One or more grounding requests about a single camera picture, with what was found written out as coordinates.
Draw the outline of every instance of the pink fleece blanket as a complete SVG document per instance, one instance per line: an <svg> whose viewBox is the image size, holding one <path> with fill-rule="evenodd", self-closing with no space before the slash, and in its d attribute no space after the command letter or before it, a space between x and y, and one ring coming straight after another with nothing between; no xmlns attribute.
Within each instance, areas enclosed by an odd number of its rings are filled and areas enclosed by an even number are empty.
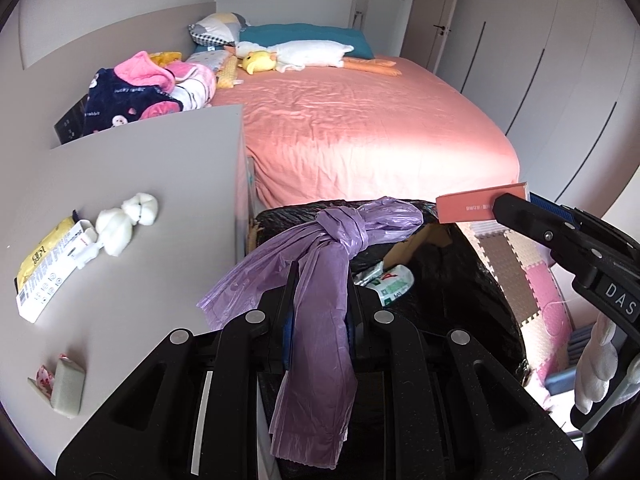
<svg viewBox="0 0 640 480"><path fill-rule="evenodd" d="M343 68L239 71L212 104L244 105L258 195L269 208L396 196L434 201L518 181L511 143L473 103L411 61L398 77Z"/></svg>

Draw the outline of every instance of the cotton ball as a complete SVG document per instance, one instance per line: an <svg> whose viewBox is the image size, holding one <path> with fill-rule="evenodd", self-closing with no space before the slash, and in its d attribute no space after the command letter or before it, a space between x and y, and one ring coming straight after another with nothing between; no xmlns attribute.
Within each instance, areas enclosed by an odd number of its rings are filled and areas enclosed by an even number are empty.
<svg viewBox="0 0 640 480"><path fill-rule="evenodd" d="M120 256L131 241L133 225L122 209L107 209L98 215L95 230L100 235L98 244L104 247L104 251L110 256Z"/></svg>
<svg viewBox="0 0 640 480"><path fill-rule="evenodd" d="M122 203L122 210L131 218L133 225L151 225L158 216L158 200L149 193L138 193Z"/></svg>

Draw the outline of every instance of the purple plastic bag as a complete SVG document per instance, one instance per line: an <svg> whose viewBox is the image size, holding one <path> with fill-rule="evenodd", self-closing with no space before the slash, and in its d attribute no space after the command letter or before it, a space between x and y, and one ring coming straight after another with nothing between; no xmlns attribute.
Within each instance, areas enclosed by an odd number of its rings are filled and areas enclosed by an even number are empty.
<svg viewBox="0 0 640 480"><path fill-rule="evenodd" d="M220 330L257 308L265 290L285 285L290 263L299 261L292 361L270 427L274 456L335 468L356 393L344 323L349 260L369 245L404 240L420 225L420 210L395 198L330 207L263 243L198 303L211 329Z"/></svg>

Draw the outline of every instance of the headboard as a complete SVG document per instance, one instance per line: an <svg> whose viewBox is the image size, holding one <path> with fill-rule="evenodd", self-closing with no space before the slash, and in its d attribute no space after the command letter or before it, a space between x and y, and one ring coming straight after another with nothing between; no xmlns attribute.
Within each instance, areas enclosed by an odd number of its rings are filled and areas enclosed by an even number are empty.
<svg viewBox="0 0 640 480"><path fill-rule="evenodd" d="M22 72L24 88L37 88L42 128L53 125L84 94L99 68L110 68L140 50L193 53L187 26L215 12L215 3L156 10L113 23L54 50Z"/></svg>

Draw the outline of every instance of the white strip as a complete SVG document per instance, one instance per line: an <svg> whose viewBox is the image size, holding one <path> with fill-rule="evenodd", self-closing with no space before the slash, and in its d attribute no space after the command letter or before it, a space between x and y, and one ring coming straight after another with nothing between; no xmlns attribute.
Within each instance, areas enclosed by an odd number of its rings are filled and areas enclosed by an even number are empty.
<svg viewBox="0 0 640 480"><path fill-rule="evenodd" d="M204 388L200 398L200 412L196 423L196 437L193 439L193 454L191 455L191 474L200 474L200 453L202 450L202 433L204 432L204 416L207 414L207 403L209 402L209 390L211 388L211 378L213 372L207 372L204 379Z"/></svg>

